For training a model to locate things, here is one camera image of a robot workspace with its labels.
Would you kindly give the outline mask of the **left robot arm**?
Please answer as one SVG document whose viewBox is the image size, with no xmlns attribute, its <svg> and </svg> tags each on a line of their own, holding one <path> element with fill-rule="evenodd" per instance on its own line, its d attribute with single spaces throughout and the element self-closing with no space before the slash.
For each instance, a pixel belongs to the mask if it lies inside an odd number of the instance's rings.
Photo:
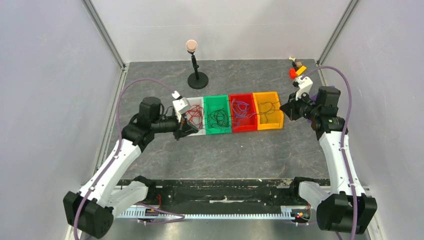
<svg viewBox="0 0 424 240">
<path fill-rule="evenodd" d="M 63 198 L 66 220 L 75 231 L 96 239 L 103 238 L 114 219 L 130 206 L 143 202 L 152 204 L 157 198 L 155 182 L 138 176 L 122 190 L 114 189 L 127 168 L 151 143 L 155 134 L 172 133 L 175 139 L 199 130 L 186 117 L 191 105 L 187 98 L 172 102 L 173 112 L 161 116 L 161 101 L 145 97 L 128 125 L 120 133 L 112 152 L 101 167 L 77 192 L 69 191 Z"/>
</svg>

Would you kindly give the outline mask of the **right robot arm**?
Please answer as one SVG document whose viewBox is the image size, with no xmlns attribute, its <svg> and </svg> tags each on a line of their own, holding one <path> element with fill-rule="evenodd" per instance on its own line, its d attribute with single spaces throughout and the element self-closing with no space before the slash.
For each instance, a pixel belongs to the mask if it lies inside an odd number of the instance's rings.
<svg viewBox="0 0 424 240">
<path fill-rule="evenodd" d="M 290 120 L 305 118 L 311 122 L 321 146 L 330 178 L 326 192 L 310 177 L 295 177 L 289 186 L 289 199 L 295 204 L 306 201 L 316 211 L 318 227 L 323 231 L 361 235 L 378 209 L 374 197 L 360 184 L 349 149 L 346 119 L 338 116 L 341 92 L 321 86 L 315 100 L 300 90 L 289 95 L 280 107 Z"/>
</svg>

